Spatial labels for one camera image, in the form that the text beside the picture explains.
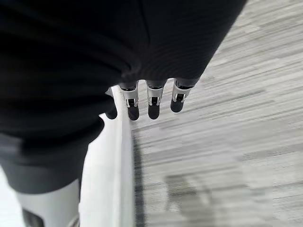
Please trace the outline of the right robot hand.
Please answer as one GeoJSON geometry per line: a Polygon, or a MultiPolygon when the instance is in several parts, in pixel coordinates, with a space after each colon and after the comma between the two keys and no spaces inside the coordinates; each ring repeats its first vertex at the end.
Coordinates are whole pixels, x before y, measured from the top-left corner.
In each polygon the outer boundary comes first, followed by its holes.
{"type": "Polygon", "coordinates": [[[200,79],[244,0],[3,0],[0,164],[27,227],[77,227],[89,144],[117,116],[131,120],[145,80],[151,118],[174,78],[171,109],[200,79]]]}

